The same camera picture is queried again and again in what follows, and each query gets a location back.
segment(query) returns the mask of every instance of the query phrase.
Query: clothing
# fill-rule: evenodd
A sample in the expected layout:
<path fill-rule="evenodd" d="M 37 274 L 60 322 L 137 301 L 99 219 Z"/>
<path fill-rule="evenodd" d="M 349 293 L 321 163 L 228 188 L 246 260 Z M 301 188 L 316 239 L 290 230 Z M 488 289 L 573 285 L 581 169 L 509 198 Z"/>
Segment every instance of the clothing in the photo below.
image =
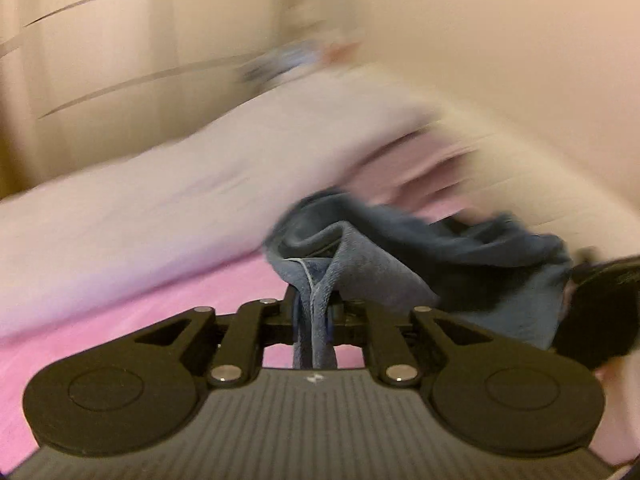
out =
<path fill-rule="evenodd" d="M 340 189 L 295 205 L 264 251 L 299 293 L 297 368 L 336 366 L 325 321 L 334 289 L 395 313 L 434 306 L 548 348 L 571 265 L 560 238 L 531 234 L 507 214 L 468 228 L 451 219 L 428 224 Z"/>

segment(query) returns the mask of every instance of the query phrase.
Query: gray blue fabric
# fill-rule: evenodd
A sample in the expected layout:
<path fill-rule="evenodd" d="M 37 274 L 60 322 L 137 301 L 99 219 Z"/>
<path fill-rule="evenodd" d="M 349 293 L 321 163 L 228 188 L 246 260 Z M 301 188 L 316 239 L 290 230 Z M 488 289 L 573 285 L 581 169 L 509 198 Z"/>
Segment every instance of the gray blue fabric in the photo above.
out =
<path fill-rule="evenodd" d="M 295 205 L 264 251 L 298 290 L 295 368 L 335 368 L 326 310 L 333 290 L 408 313 L 419 304 L 548 348 L 571 260 L 560 238 L 529 233 L 507 214 L 461 232 L 330 189 Z"/>

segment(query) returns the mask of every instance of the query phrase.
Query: beige wall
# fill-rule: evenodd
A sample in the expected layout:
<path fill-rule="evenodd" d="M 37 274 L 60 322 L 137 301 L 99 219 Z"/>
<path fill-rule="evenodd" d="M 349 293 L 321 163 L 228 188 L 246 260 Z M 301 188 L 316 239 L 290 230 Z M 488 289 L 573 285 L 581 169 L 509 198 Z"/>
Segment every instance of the beige wall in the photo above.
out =
<path fill-rule="evenodd" d="M 0 112 L 31 184 L 193 133 L 253 95 L 284 0 L 0 0 Z"/>
<path fill-rule="evenodd" d="M 364 59 L 494 108 L 640 206 L 640 0 L 361 1 Z"/>

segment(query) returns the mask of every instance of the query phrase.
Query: pink surface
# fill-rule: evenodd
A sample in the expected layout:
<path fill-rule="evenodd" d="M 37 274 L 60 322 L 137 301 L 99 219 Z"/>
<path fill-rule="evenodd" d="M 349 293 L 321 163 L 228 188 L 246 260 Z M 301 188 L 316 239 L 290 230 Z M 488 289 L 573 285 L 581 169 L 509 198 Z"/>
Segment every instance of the pink surface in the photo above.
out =
<path fill-rule="evenodd" d="M 209 305 L 219 314 L 230 314 L 256 298 L 281 298 L 285 289 L 269 264 L 253 255 L 97 314 L 0 342 L 0 471 L 11 470 L 37 447 L 22 414 L 22 392 L 41 368 L 194 306 Z M 264 365 L 290 367 L 291 355 L 290 347 L 270 347 Z M 338 361 L 342 367 L 359 367 L 362 354 L 340 348 Z"/>

